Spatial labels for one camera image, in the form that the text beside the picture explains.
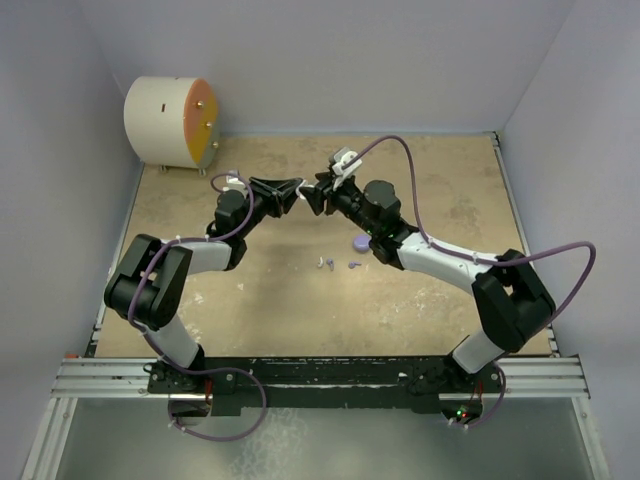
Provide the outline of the purple earbud charging case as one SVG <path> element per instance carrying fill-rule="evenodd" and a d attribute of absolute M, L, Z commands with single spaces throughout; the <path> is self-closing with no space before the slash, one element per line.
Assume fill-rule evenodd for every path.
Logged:
<path fill-rule="evenodd" d="M 353 249 L 359 253 L 366 253 L 370 249 L 370 240 L 371 237 L 369 235 L 357 235 L 352 241 Z"/>

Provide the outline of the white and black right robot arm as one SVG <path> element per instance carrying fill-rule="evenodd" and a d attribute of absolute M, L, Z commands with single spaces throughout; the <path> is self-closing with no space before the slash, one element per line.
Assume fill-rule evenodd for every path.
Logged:
<path fill-rule="evenodd" d="M 343 214 L 369 235 L 370 249 L 381 263 L 427 274 L 473 297 L 481 327 L 450 353 L 453 361 L 444 376 L 452 389 L 469 390 L 485 365 L 518 352 L 555 313 L 555 302 L 533 267 L 509 264 L 523 259 L 521 252 L 473 254 L 425 240 L 402 218 L 401 201 L 387 181 L 373 180 L 359 189 L 352 178 L 338 188 L 329 173 L 317 179 L 316 185 L 300 188 L 314 214 Z"/>

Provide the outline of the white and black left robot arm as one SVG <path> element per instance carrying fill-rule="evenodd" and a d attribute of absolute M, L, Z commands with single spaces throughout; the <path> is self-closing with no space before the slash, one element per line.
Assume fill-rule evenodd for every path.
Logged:
<path fill-rule="evenodd" d="M 267 216 L 287 214 L 298 199 L 300 178 L 240 181 L 217 198 L 213 220 L 202 237 L 163 241 L 137 235 L 109 279 L 104 303 L 138 330 L 165 363 L 171 381 L 184 392 L 202 387 L 204 350 L 178 315 L 188 277 L 231 271 L 247 250 L 246 236 Z"/>

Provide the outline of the white earbud charging case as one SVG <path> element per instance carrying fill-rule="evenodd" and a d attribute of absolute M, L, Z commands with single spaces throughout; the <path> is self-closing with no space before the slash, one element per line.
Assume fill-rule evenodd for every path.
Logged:
<path fill-rule="evenodd" d="M 309 189 L 312 188 L 312 185 L 310 183 L 308 183 L 307 181 L 303 181 L 302 183 L 300 183 L 296 189 L 296 195 L 298 196 L 298 198 L 302 201 L 306 201 L 307 197 L 305 195 L 305 192 Z"/>

